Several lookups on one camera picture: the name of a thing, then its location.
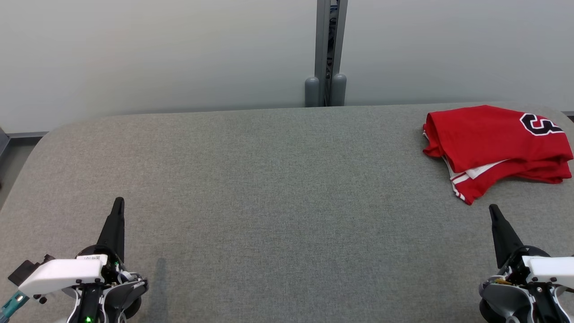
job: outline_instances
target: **folded red shirt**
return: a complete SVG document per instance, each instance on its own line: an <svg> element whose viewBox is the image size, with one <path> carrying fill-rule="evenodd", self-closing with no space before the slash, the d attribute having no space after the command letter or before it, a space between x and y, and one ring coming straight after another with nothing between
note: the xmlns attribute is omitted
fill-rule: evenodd
<svg viewBox="0 0 574 323"><path fill-rule="evenodd" d="M496 181L518 176L546 183L571 178L566 134L545 117L482 105L431 112L423 125L429 145L442 157L456 196L467 204Z"/></svg>

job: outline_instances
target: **white stripe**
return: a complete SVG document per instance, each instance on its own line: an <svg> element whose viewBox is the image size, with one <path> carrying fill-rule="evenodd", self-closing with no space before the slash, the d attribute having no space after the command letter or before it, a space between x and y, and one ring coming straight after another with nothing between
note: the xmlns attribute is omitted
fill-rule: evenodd
<svg viewBox="0 0 574 323"><path fill-rule="evenodd" d="M447 164L448 173L451 174L450 180L453 180L455 177L458 177L458 176L464 174L463 172L462 172L462 173L455 173L455 172L452 170L451 165L448 163L448 159L447 159L446 156L443 156L443 160L444 160L444 162Z"/></svg>
<svg viewBox="0 0 574 323"><path fill-rule="evenodd" d="M457 178L453 179L453 180L452 180L452 183L453 183L454 185L456 185L456 184L458 184L458 183L464 182L465 180L467 180L467 179L469 179L469 178L470 178L470 176L468 176L467 174L464 174L464 175L462 175L462 176L460 176L460 177L457 177Z"/></svg>
<svg viewBox="0 0 574 323"><path fill-rule="evenodd" d="M487 164L487 165L483 165L483 166L479 166L479 167L475 167L475 168L471 168L469 170L466 170L466 173L468 174L468 176L470 176L470 178L475 179L477 178L480 174L483 174L484 172L486 172L487 170L493 168L494 166L507 161L508 159L505 160L501 160L501 161L497 161L496 163L491 163L491 164Z"/></svg>
<svg viewBox="0 0 574 323"><path fill-rule="evenodd" d="M458 197L461 195L461 193L456 189L456 186L451 182L452 185L452 191L455 192L455 195Z"/></svg>
<svg viewBox="0 0 574 323"><path fill-rule="evenodd" d="M464 201L464 195L456 189L454 184L452 185L452 189L455 191L456 197Z"/></svg>

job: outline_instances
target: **gray table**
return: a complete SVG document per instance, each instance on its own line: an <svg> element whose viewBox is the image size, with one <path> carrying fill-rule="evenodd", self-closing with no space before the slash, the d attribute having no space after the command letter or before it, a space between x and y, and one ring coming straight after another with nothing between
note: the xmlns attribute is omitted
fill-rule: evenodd
<svg viewBox="0 0 574 323"><path fill-rule="evenodd" d="M560 112L542 114L574 139ZM0 217L7 277L96 242L126 200L126 264L150 279L132 322L482 322L496 272L488 205L525 243L574 253L574 181L503 180L472 206L426 157L427 112L473 103L103 118L48 133ZM14 291L0 280L1 296ZM13 322L56 320L63 294Z"/></svg>

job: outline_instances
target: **number 3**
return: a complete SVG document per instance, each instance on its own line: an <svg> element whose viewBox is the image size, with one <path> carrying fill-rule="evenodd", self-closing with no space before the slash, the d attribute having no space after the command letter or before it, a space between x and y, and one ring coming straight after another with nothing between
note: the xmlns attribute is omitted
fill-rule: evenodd
<svg viewBox="0 0 574 323"><path fill-rule="evenodd" d="M550 133L559 133L564 132L560 129L554 122L548 119L540 119L540 126L534 126L534 123L538 121L538 116L531 113L525 113L521 118L520 121L522 122L524 128L530 131L531 134L535 136L546 136Z"/></svg>

